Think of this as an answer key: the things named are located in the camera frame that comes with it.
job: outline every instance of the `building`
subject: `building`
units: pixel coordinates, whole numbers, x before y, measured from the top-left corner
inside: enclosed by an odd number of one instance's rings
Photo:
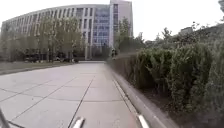
[[[69,5],[34,11],[4,21],[2,29],[9,24],[16,32],[29,34],[31,25],[38,27],[44,16],[52,19],[75,17],[80,23],[85,43],[90,46],[106,44],[113,47],[114,33],[118,31],[118,22],[123,18],[128,19],[131,25],[130,36],[133,35],[132,3],[122,0],[111,0],[108,5]]]
[[[192,27],[186,27],[184,29],[181,29],[179,34],[180,35],[186,35],[186,34],[189,34],[189,33],[192,33],[193,32],[193,28]]]

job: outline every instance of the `sidewalk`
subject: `sidewalk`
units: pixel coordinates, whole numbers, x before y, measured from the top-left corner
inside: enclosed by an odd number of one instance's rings
[[[103,62],[0,76],[6,119],[27,128],[137,128],[135,111]]]

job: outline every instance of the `curb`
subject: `curb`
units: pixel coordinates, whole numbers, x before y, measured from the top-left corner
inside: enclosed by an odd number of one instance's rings
[[[165,115],[154,103],[150,102],[141,92],[129,84],[121,75],[116,73],[109,65],[112,76],[116,79],[138,113],[143,115],[150,128],[179,128],[178,125]]]
[[[74,63],[69,64],[59,64],[59,65],[51,65],[51,66],[43,66],[43,67],[34,67],[34,68],[23,68],[23,69],[14,69],[14,70],[6,70],[6,71],[0,71],[0,75],[6,75],[6,74],[12,74],[12,73],[18,73],[18,72],[26,72],[26,71],[32,71],[32,70],[38,70],[38,69],[46,69],[46,68],[54,68],[54,67],[61,67],[61,66],[68,66],[72,65]]]

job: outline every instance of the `paving tile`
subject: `paving tile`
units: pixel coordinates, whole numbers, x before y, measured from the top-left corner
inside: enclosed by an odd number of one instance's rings
[[[1,89],[12,87],[15,84],[17,84],[17,83],[12,80],[0,80],[0,88]]]
[[[62,87],[49,98],[60,99],[60,100],[81,100],[87,90],[87,87]]]
[[[25,80],[24,83],[34,83],[34,84],[44,84],[44,83],[47,83],[47,82],[50,82],[51,79],[49,78],[43,78],[43,77],[32,77],[28,80]]]
[[[79,102],[44,99],[14,120],[26,128],[67,128]]]
[[[16,95],[17,93],[8,92],[4,90],[0,90],[0,101],[5,100],[13,95]]]
[[[114,87],[89,88],[84,101],[116,101],[122,100],[118,90]]]
[[[68,83],[69,81],[71,81],[72,79],[55,79],[52,81],[49,81],[47,83],[44,83],[46,85],[52,85],[52,86],[57,86],[57,85],[65,85],[66,83]]]
[[[38,87],[32,88],[31,90],[23,92],[23,94],[27,94],[31,96],[46,97],[58,88],[59,87],[57,86],[38,86]]]
[[[83,128],[137,128],[123,101],[82,102],[75,118],[80,116],[85,118]]]
[[[70,86],[70,87],[77,87],[77,86],[84,86],[88,87],[90,85],[91,81],[90,80],[72,80],[69,83],[67,83],[65,86]]]
[[[35,86],[38,86],[37,84],[30,84],[30,83],[18,83],[14,86],[10,86],[9,88],[5,88],[5,90],[21,93],[23,91],[26,91],[28,89],[31,89]]]
[[[94,74],[79,74],[74,80],[91,81],[94,79]]]
[[[0,102],[0,107],[6,119],[12,120],[41,99],[42,98],[33,96],[16,95],[3,102]]]
[[[90,87],[116,87],[112,80],[93,80]]]

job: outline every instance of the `sky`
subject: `sky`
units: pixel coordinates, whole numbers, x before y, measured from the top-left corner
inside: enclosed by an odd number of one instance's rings
[[[128,0],[132,1],[134,36],[143,32],[154,40],[165,27],[177,34],[193,21],[215,25],[224,13],[218,0]],[[110,0],[1,0],[0,24],[7,19],[45,8],[72,4],[109,4]]]

